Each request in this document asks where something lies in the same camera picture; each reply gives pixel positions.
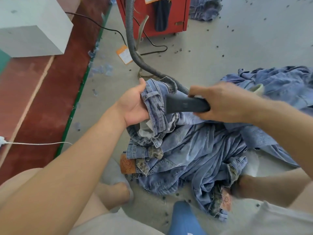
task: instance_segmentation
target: tool handle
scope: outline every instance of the tool handle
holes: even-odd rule
[[[209,103],[202,98],[168,94],[165,100],[165,110],[167,114],[177,112],[206,112],[210,109]]]

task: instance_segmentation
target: vacuum hose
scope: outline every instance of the vacuum hose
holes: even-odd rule
[[[156,77],[162,79],[164,77],[169,77],[172,79],[176,85],[177,85],[177,90],[188,94],[189,90],[184,87],[182,84],[180,84],[176,79],[165,75],[158,70],[154,69],[153,67],[149,66],[146,64],[144,61],[141,60],[139,55],[136,52],[135,49],[135,39],[134,39],[134,33],[133,33],[133,18],[134,18],[134,5],[135,5],[135,0],[126,0],[126,10],[125,10],[125,29],[126,29],[126,38],[127,38],[127,44],[128,44],[128,49],[131,54],[131,58],[134,60],[134,62],[141,67],[143,70],[155,75]]]

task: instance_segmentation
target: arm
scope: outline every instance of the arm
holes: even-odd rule
[[[123,130],[149,117],[140,99],[145,86],[140,79],[73,146],[9,198],[0,210],[0,234],[69,233]]]
[[[232,83],[212,87],[192,86],[190,96],[201,95],[211,110],[194,113],[202,119],[251,123],[282,146],[313,179],[313,117],[285,102],[261,98]]]

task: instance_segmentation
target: white cardboard box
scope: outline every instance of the white cardboard box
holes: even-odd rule
[[[0,0],[0,49],[11,57],[64,54],[72,28],[57,0]]]

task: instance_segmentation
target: concrete floor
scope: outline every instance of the concrete floor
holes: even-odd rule
[[[155,44],[166,44],[169,49],[161,57],[159,54],[144,56],[145,62],[186,87],[212,85],[224,75],[236,73],[239,68],[251,71],[258,67],[312,66],[313,0],[248,0],[248,3],[245,0],[223,0],[222,4],[221,19],[212,23],[189,20],[187,31],[178,36],[166,36],[165,40],[163,37],[152,38]],[[112,8],[106,27],[115,28],[126,37],[117,6]],[[87,79],[80,99],[81,107],[76,110],[67,142],[78,140],[124,91],[137,84],[139,67],[135,63],[124,65],[115,53],[122,45],[121,37],[110,31],[104,31],[102,37],[94,66],[111,64],[113,76],[95,75]],[[174,54],[180,48],[182,52]],[[144,40],[139,51],[155,51],[155,48]],[[79,132],[75,129],[77,122],[81,125]],[[119,161],[128,142],[129,136],[124,132],[113,153],[116,161]],[[262,152],[259,154],[259,176],[290,170],[288,165],[273,157]],[[166,202],[161,197],[148,194],[134,181],[131,187],[135,201],[132,206],[123,207],[127,215],[164,233],[169,228],[166,221],[170,221],[172,206],[177,200],[192,199],[194,212],[210,235],[244,224],[257,211],[256,204],[259,203],[234,200],[229,219],[223,223],[197,208],[188,185],[179,192],[179,196],[166,196]]]

